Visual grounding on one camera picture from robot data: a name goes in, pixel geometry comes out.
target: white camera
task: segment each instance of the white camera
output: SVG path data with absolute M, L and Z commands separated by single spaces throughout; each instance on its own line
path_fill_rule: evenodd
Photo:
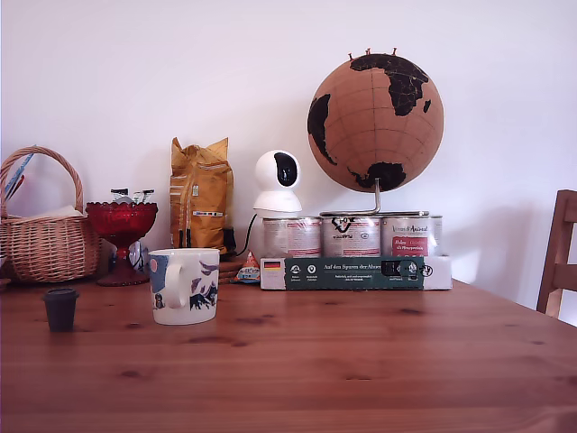
M 254 168 L 261 194 L 254 210 L 261 218 L 296 217 L 303 208 L 292 191 L 300 182 L 300 165 L 287 151 L 270 151 L 262 155 Z

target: coffee mug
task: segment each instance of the coffee mug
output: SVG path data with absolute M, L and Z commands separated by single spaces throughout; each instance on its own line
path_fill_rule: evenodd
M 215 316 L 218 250 L 158 250 L 149 253 L 149 258 L 152 314 L 156 323 L 190 325 Z

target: cork globe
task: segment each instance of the cork globe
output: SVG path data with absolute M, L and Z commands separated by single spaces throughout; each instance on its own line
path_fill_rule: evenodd
M 435 84 L 394 53 L 367 54 L 335 69 L 315 93 L 308 141 L 331 179 L 349 189 L 395 189 L 421 174 L 443 137 Z

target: red glass bowl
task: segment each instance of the red glass bowl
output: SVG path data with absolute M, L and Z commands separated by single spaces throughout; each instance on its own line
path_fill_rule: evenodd
M 134 270 L 128 258 L 128 247 L 152 228 L 156 203 L 87 203 L 88 221 L 105 240 L 115 245 L 114 270 L 96 283 L 101 286 L 129 286 L 149 280 L 145 273 Z

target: chair backrest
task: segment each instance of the chair backrest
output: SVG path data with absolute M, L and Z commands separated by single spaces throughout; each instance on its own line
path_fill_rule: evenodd
M 557 191 L 537 311 L 559 317 L 563 289 L 577 291 L 577 264 L 567 264 L 573 224 L 577 223 L 577 191 Z

